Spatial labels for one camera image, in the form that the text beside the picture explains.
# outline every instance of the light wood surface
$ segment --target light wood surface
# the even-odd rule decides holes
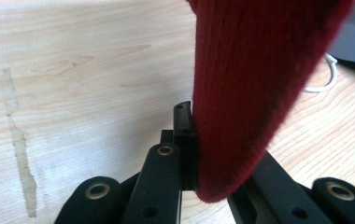
[[[52,223],[84,180],[138,172],[172,106],[192,98],[183,0],[0,2],[0,223]],[[355,185],[355,71],[302,93],[269,151],[298,182]],[[311,84],[327,79],[319,64]],[[234,223],[184,192],[182,223]]]

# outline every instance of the red sock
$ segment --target red sock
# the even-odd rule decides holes
[[[353,1],[189,2],[197,15],[197,194],[212,203],[249,177]]]

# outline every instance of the dark red knitted cloth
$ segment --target dark red knitted cloth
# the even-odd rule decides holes
[[[197,194],[213,203],[249,177],[353,1],[189,3],[197,16]]]

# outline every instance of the wooden tabletop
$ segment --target wooden tabletop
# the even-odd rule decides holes
[[[0,223],[52,223],[84,180],[140,171],[172,106],[192,98],[184,0],[0,2]],[[302,93],[269,151],[298,182],[355,185],[355,71]],[[327,82],[325,61],[308,85]],[[183,193],[182,223],[234,223]]]

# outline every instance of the metal rivet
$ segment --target metal rivet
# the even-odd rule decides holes
[[[355,199],[355,194],[344,186],[341,186],[334,182],[326,183],[327,191],[334,197],[341,199],[343,201],[353,201]]]
[[[169,156],[174,153],[174,149],[172,147],[159,147],[157,153],[162,156]]]
[[[109,191],[110,191],[110,186],[107,183],[98,182],[98,183],[91,184],[85,190],[85,197],[91,200],[97,200],[105,197]]]

